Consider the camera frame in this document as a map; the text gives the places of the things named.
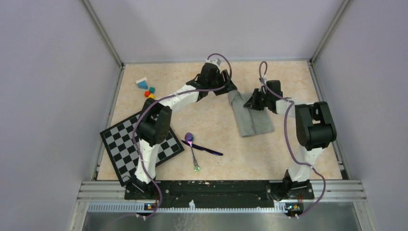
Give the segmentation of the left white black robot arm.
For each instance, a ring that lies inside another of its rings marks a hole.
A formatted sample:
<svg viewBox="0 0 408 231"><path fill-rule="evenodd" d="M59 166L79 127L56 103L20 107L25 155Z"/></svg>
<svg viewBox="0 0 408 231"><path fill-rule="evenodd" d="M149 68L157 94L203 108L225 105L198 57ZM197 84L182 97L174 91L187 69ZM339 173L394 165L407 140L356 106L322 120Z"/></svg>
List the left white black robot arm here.
<svg viewBox="0 0 408 231"><path fill-rule="evenodd" d="M132 185L143 199L152 197L156 160L160 144L167 138L173 112L200 101L213 92L221 95L235 90L232 71L221 70L217 61L207 60L201 72L179 90L160 99L147 99L132 132L138 153L138 165Z"/></svg>

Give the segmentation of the grey cloth napkin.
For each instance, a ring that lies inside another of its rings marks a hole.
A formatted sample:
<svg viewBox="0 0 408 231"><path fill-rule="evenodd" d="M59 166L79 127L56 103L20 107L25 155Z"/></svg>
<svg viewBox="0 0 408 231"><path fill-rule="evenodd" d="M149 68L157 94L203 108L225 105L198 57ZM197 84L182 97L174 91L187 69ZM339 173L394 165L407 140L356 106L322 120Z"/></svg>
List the grey cloth napkin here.
<svg viewBox="0 0 408 231"><path fill-rule="evenodd" d="M229 105L232 107L238 133L241 137L268 134L275 131L275 126L268 113L244 108L252 93L240 93L233 90L228 93Z"/></svg>

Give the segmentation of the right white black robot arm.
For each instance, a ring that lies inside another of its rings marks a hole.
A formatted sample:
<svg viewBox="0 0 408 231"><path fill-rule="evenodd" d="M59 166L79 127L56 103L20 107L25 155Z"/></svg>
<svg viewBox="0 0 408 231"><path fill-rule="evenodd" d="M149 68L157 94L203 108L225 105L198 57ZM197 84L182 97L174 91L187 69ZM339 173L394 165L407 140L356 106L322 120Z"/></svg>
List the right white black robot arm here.
<svg viewBox="0 0 408 231"><path fill-rule="evenodd" d="M288 146L290 142L287 122L290 117L295 119L299 153L295 156L292 148L288 148L294 164L285 173L282 183L283 194L288 198L295 198L309 184L310 172L318 156L336 140L336 127L327 102L304 103L284 98L280 81L265 81L261 78L260 82L263 86L255 89L243 106L257 111L268 109L274 114L282 115L285 142Z"/></svg>

